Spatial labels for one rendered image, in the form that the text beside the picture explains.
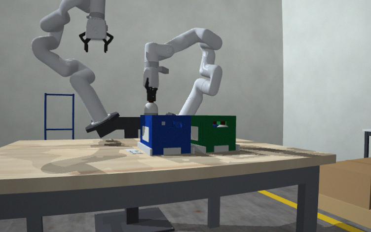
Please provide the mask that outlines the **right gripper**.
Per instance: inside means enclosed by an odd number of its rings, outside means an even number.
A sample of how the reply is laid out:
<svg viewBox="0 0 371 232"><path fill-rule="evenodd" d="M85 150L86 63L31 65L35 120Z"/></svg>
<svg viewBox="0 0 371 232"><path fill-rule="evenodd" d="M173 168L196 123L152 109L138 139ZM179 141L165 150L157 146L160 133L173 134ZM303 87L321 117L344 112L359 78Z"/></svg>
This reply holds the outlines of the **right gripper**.
<svg viewBox="0 0 371 232"><path fill-rule="evenodd" d="M86 39L83 39L86 36ZM108 41L107 36L110 37ZM80 39L84 42L84 50L88 52L88 42L90 40L94 41L104 41L104 52L108 50L108 44L113 40L113 36L107 33L106 21L102 18L93 17L87 20L86 32L79 35Z"/></svg>

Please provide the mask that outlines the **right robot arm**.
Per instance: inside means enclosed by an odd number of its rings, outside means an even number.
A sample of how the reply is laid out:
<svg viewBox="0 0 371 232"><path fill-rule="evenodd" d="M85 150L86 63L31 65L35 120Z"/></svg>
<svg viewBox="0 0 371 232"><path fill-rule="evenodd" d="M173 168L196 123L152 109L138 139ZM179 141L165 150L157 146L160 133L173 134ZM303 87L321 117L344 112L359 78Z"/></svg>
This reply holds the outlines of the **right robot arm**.
<svg viewBox="0 0 371 232"><path fill-rule="evenodd" d="M32 52L41 62L49 66L63 77L70 77L70 84L77 92L87 112L92 119L92 125L99 124L109 117L94 88L90 85L95 80L91 69L76 59L63 59L51 52L58 48L64 30L64 25L70 22L67 12L73 7L89 13L86 18L105 19L106 0L62 0L58 10L45 16L40 21L40 27L48 32L48 36L37 37L32 40Z"/></svg>

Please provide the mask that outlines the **green bottle crate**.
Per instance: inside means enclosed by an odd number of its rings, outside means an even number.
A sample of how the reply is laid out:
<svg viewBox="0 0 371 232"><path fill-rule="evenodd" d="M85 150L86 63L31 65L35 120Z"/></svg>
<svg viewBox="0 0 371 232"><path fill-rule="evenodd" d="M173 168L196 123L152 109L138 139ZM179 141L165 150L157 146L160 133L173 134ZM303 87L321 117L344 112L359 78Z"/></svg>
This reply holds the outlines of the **green bottle crate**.
<svg viewBox="0 0 371 232"><path fill-rule="evenodd" d="M228 127L213 127L225 121ZM191 116L191 144L206 147L214 152L214 146L229 145L228 151L236 150L236 116Z"/></svg>

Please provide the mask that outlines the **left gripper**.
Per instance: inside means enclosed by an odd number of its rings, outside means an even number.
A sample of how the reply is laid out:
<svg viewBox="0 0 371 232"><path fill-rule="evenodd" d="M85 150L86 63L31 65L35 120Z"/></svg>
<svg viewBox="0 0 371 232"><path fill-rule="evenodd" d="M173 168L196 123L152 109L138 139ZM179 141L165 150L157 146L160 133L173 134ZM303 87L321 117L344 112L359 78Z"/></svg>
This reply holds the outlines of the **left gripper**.
<svg viewBox="0 0 371 232"><path fill-rule="evenodd" d="M156 101L156 91L159 87L159 75L157 68L145 67L143 86L147 90L147 101Z"/></svg>

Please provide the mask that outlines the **white paper pick list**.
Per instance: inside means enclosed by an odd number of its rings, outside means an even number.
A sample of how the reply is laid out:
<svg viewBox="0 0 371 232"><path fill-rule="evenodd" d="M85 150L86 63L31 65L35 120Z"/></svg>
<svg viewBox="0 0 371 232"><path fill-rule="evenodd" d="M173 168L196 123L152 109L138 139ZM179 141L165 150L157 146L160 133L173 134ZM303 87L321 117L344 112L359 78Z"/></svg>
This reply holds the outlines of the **white paper pick list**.
<svg viewBox="0 0 371 232"><path fill-rule="evenodd" d="M143 154L142 152L136 150L136 149L124 149L126 150L127 152L131 153L131 154Z"/></svg>

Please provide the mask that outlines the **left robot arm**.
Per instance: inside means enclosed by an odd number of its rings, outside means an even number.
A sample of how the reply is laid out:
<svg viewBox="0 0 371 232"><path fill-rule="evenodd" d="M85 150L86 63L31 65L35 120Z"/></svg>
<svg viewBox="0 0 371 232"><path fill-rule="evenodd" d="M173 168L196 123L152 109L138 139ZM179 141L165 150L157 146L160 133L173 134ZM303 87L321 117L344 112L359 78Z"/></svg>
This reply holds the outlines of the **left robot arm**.
<svg viewBox="0 0 371 232"><path fill-rule="evenodd" d="M169 69L159 66L159 61L170 58L174 53L187 49L197 43L202 49L200 74L210 80L199 78L186 100L179 116L194 116L202 103L203 94L215 96L222 79L222 68L215 65L215 52L223 44L222 39L208 29L193 28L165 44L149 42L145 45L145 67L157 68L163 74L169 74Z"/></svg>

